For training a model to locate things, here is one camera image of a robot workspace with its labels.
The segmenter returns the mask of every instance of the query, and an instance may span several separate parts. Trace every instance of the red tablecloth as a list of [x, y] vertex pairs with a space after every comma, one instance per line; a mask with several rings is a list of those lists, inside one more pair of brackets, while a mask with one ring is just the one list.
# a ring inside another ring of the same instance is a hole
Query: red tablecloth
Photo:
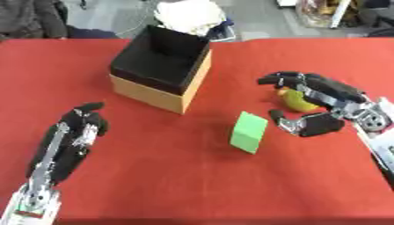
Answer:
[[316, 72], [394, 99], [394, 40], [215, 43], [185, 116], [113, 93], [108, 65], [126, 43], [0, 44], [2, 210], [49, 125], [74, 105], [102, 100], [111, 129], [59, 186], [62, 220], [394, 220], [393, 192], [350, 126], [302, 139], [271, 123], [256, 156], [229, 145], [241, 111], [268, 118], [281, 107], [272, 87], [256, 85], [276, 70]]

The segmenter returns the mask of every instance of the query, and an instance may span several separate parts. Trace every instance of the yellow fruit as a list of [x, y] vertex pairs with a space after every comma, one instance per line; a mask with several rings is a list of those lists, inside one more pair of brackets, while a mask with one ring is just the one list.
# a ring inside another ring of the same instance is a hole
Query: yellow fruit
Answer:
[[317, 105], [313, 105], [303, 99], [303, 93], [295, 90], [281, 90], [281, 93], [278, 93], [282, 96], [286, 105], [298, 112], [308, 113], [318, 108]]

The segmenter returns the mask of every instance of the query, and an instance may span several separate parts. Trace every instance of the green foam block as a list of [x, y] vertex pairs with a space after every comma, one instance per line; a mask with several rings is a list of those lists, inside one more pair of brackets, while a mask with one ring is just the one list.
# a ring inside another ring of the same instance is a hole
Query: green foam block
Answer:
[[234, 126], [230, 144], [246, 152], [256, 154], [268, 120], [248, 112], [241, 112]]

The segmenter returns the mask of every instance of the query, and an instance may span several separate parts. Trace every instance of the robotic hand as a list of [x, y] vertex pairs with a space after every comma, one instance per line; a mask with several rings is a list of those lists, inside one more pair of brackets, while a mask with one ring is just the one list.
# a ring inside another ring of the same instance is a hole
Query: robotic hand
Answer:
[[323, 106], [327, 112], [288, 120], [283, 112], [270, 111], [277, 126], [302, 137], [337, 132], [352, 122], [368, 146], [377, 165], [394, 189], [394, 105], [387, 98], [371, 101], [365, 92], [317, 74], [283, 71], [264, 76], [258, 84], [289, 87], [303, 93], [307, 102]]
[[106, 133], [106, 120], [93, 112], [103, 106], [89, 103], [76, 107], [48, 129], [28, 166], [28, 181], [12, 195], [0, 225], [54, 222], [61, 205], [54, 187], [86, 158], [96, 136]]

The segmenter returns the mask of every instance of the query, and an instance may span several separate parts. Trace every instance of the cardboard box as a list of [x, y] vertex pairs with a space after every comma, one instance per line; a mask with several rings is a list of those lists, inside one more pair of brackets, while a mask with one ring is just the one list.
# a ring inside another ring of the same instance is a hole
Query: cardboard box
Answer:
[[184, 114], [211, 66], [209, 40], [147, 26], [111, 63], [114, 90]]

